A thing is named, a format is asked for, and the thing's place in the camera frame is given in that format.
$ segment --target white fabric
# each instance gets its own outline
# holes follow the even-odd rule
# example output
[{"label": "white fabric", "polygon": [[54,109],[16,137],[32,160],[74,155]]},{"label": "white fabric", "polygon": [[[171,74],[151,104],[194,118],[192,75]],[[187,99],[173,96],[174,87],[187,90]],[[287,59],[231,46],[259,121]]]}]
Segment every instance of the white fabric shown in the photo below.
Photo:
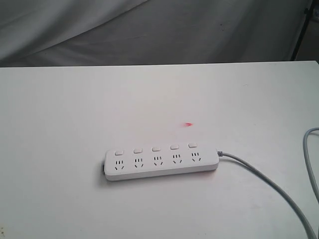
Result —
[{"label": "white fabric", "polygon": [[[17,31],[1,34],[3,65],[289,60],[309,4],[309,0],[37,1],[41,4],[36,10],[30,6],[28,14],[23,13],[28,26],[19,20]],[[0,17],[1,26],[6,18]],[[9,29],[15,23],[5,25]]]}]

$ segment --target gray cable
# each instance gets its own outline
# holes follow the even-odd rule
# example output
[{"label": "gray cable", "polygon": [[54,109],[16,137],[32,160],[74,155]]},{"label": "gray cable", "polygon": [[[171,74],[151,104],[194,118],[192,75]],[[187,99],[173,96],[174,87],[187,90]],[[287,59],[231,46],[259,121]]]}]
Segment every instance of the gray cable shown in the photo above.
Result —
[{"label": "gray cable", "polygon": [[243,165],[245,165],[251,172],[253,172],[255,175],[257,175],[259,178],[261,178],[266,183],[268,183],[273,189],[275,189],[287,201],[287,203],[295,211],[295,213],[299,217],[300,221],[302,222],[302,224],[303,224],[303,226],[304,226],[304,228],[306,230],[308,239],[317,239],[314,230],[312,229],[310,223],[308,222],[307,218],[305,217],[305,215],[303,214],[301,209],[292,200],[292,198],[283,189],[281,189],[275,182],[273,182],[270,178],[268,178],[266,175],[264,175],[258,169],[256,169],[255,167],[253,167],[252,165],[250,165],[245,160],[243,160],[243,159],[241,159],[239,157],[236,157],[236,156],[234,156],[232,154],[229,154],[229,153],[223,153],[221,151],[218,152],[218,156],[220,156],[220,157],[221,156],[226,156],[226,157],[230,157],[232,159],[235,159],[236,161],[238,161],[238,162],[242,163]]},{"label": "gray cable", "polygon": [[317,201],[319,203],[319,190],[318,190],[318,186],[316,183],[313,169],[311,168],[309,154],[308,154],[308,143],[307,143],[307,139],[308,139],[309,134],[313,131],[318,131],[318,130],[319,130],[319,128],[311,128],[305,133],[304,140],[303,140],[303,148],[304,148],[304,156],[305,156],[306,167],[307,167],[307,171],[308,171],[308,175],[309,175],[309,180],[310,180],[311,186],[313,188],[314,194],[317,198]]}]

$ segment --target black pole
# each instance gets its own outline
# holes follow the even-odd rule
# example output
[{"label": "black pole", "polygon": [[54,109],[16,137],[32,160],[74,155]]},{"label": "black pole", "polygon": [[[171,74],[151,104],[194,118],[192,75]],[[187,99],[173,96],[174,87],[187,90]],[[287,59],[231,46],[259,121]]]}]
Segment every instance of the black pole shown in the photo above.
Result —
[{"label": "black pole", "polygon": [[311,5],[310,5],[310,9],[306,8],[305,11],[304,11],[304,14],[306,14],[306,19],[305,19],[304,25],[303,25],[303,27],[301,29],[300,35],[298,37],[298,41],[296,43],[296,46],[294,48],[293,55],[291,56],[291,59],[290,59],[291,61],[294,61],[296,59],[296,57],[297,57],[300,45],[301,45],[301,43],[303,41],[303,38],[305,36],[305,33],[306,33],[307,27],[309,25],[310,19],[313,16],[314,7],[315,7],[315,0],[312,1]]}]

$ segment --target electrical outlet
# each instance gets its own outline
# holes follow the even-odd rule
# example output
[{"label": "electrical outlet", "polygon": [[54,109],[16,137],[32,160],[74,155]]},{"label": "electrical outlet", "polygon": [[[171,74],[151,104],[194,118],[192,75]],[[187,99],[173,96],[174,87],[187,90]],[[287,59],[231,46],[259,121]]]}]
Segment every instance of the electrical outlet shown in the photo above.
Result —
[{"label": "electrical outlet", "polygon": [[139,145],[107,151],[104,172],[117,181],[170,174],[210,171],[218,167],[217,151],[209,142]]}]

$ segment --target power strip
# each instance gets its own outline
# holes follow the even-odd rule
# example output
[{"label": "power strip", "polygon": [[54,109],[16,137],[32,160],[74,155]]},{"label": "power strip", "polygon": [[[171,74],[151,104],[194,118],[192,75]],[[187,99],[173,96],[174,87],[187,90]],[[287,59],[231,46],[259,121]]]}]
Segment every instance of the power strip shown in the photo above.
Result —
[{"label": "power strip", "polygon": [[217,151],[207,142],[144,145],[107,151],[105,176],[110,181],[215,170]]}]

